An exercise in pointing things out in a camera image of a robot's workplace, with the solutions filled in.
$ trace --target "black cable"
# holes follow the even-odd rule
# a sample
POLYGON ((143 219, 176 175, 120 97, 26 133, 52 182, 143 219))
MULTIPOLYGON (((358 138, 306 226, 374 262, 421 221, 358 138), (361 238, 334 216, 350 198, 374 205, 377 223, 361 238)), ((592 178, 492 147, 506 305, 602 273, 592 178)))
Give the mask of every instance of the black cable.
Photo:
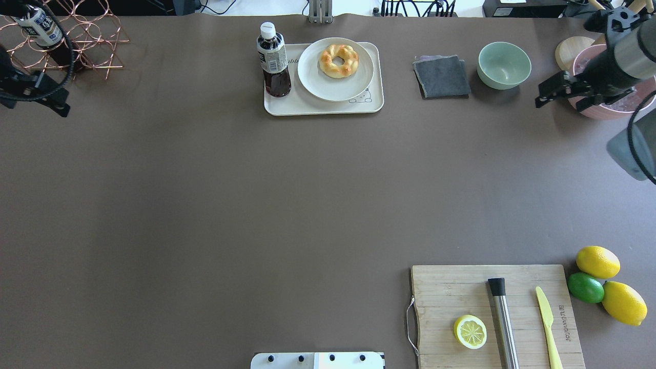
POLYGON ((419 7, 417 6, 417 4, 414 2, 414 0, 410 0, 410 2, 415 7, 415 10, 417 11, 417 16, 421 17, 421 13, 419 12, 419 7))
POLYGON ((564 1, 568 4, 580 5, 582 7, 588 5, 588 0, 581 0, 581 2, 573 1, 573 0, 564 0, 564 1))
POLYGON ((447 6, 440 10, 440 16, 449 16, 449 8, 451 5, 449 4, 448 0, 443 0, 443 3, 445 3, 447 6))
POLYGON ((47 98, 48 96, 52 95, 53 93, 61 90, 65 84, 67 84, 71 78, 73 77, 73 68, 75 64, 75 51, 73 50, 73 41, 71 41, 70 37, 68 37, 68 34, 66 34, 66 30, 62 26, 61 23, 57 20, 57 17, 52 13, 50 8, 48 6, 41 4, 38 2, 38 0, 29 0, 28 3, 31 5, 43 9, 43 11, 52 18, 54 23, 59 27, 59 30, 62 32, 62 35, 64 36, 64 42, 66 43, 66 46, 68 46, 68 50, 71 52, 71 62, 68 64, 68 69, 66 70, 66 77, 57 85, 55 86, 52 90, 49 92, 43 93, 41 95, 36 95, 36 96, 30 96, 30 97, 22 97, 22 96, 14 96, 14 95, 8 95, 5 93, 2 93, 0 91, 0 98, 6 99, 6 100, 13 100, 13 101, 36 101, 36 100, 41 100, 42 98, 47 98))
POLYGON ((433 9, 433 5, 437 5, 439 0, 434 0, 429 6, 428 9, 424 12, 423 16, 426 16, 428 13, 430 13, 430 10, 433 9))
POLYGON ((232 7, 232 5, 233 5, 234 3, 236 3, 236 2, 237 2, 237 0, 232 0, 232 2, 230 3, 230 5, 228 5, 228 7, 226 8, 226 10, 224 10, 224 11, 222 11, 222 12, 217 12, 216 10, 214 10, 214 9, 212 9, 212 8, 210 8, 210 7, 207 6, 207 3, 209 3, 209 0, 207 0, 207 1, 205 2, 204 5, 201 4, 201 12, 204 12, 205 9, 209 9, 211 12, 213 12, 213 13, 216 14, 216 15, 223 15, 223 14, 226 14, 226 13, 228 12, 228 10, 230 10, 230 8, 232 7))
POLYGON ((403 7, 403 13, 405 14, 405 16, 408 16, 408 11, 407 11, 407 9, 405 8, 405 1, 404 1, 404 0, 399 0, 399 1, 396 2, 396 12, 395 12, 395 15, 396 15, 396 16, 399 15, 399 5, 401 5, 401 6, 403 7))
POLYGON ((596 13, 596 12, 597 11, 585 11, 585 12, 579 11, 579 12, 576 12, 576 13, 570 15, 569 18, 574 18, 575 16, 578 16, 578 15, 591 14, 591 13, 596 13))
POLYGON ((649 170, 647 170, 647 167, 642 163, 642 160, 638 157, 638 152, 636 151, 636 147, 633 145, 633 122, 636 120, 636 116, 638 116, 638 113, 642 108, 644 108, 647 103, 654 97, 656 96, 656 91, 652 91, 649 95, 647 95, 646 98, 644 98, 638 105, 638 107, 633 111, 633 114, 631 114, 631 119, 628 120, 628 125, 626 127, 626 136, 628 138, 628 148, 631 150, 631 155, 633 155, 633 160, 636 161, 636 164, 638 164, 638 167, 640 167, 640 170, 642 170, 642 173, 653 183, 656 185, 656 178, 654 177, 654 174, 651 174, 649 170))
POLYGON ((149 2, 149 4, 151 4, 151 5, 154 6, 155 8, 157 8, 157 9, 163 11, 163 12, 164 12, 164 15, 169 15, 169 13, 170 13, 171 11, 175 10, 175 9, 166 10, 166 7, 164 6, 164 4, 163 4, 161 1, 159 1, 159 0, 147 0, 147 2, 149 2))

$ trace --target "halved lemon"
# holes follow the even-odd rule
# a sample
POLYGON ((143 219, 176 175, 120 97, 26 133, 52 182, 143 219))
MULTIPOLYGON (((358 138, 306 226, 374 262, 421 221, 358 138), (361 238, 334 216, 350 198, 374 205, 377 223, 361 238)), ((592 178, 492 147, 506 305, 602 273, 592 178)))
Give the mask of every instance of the halved lemon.
POLYGON ((462 315, 453 325, 458 342, 469 349, 480 349, 487 341, 485 324, 474 315, 462 315))

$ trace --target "black box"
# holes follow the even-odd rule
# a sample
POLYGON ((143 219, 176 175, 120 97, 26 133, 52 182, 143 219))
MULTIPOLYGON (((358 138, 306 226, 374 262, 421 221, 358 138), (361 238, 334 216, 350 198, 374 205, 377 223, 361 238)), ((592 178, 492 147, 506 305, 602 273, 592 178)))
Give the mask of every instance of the black box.
POLYGON ((567 7, 563 0, 526 0, 525 3, 510 1, 485 0, 483 12, 486 17, 495 18, 558 18, 567 7))
MULTIPOLYGON (((105 11, 104 7, 107 5, 109 5, 112 13, 117 16, 186 15, 201 7, 200 0, 76 0, 74 3, 78 4, 76 8, 77 15, 83 16, 102 15, 105 11)), ((70 14, 68 7, 59 5, 58 1, 50 1, 48 7, 55 15, 65 16, 70 14)))

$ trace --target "wooden cutting board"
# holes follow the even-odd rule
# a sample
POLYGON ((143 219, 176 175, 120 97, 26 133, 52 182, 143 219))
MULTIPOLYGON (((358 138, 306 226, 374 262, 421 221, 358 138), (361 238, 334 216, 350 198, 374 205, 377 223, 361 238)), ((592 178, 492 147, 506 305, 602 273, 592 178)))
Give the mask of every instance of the wooden cutting board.
POLYGON ((562 265, 414 265, 411 271, 419 342, 419 368, 502 368, 488 278, 505 278, 510 322, 520 368, 550 369, 535 287, 554 313, 552 332, 564 369, 585 369, 562 265), (464 314, 481 318, 487 343, 471 350, 453 334, 464 314))

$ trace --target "folded napkin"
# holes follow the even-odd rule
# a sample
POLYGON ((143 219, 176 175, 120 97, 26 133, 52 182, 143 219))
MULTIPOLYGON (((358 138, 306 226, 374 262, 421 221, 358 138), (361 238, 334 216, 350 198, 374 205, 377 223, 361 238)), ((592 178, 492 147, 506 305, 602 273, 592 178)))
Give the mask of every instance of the folded napkin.
POLYGON ((464 60, 457 55, 419 56, 413 62, 424 98, 469 95, 464 60))

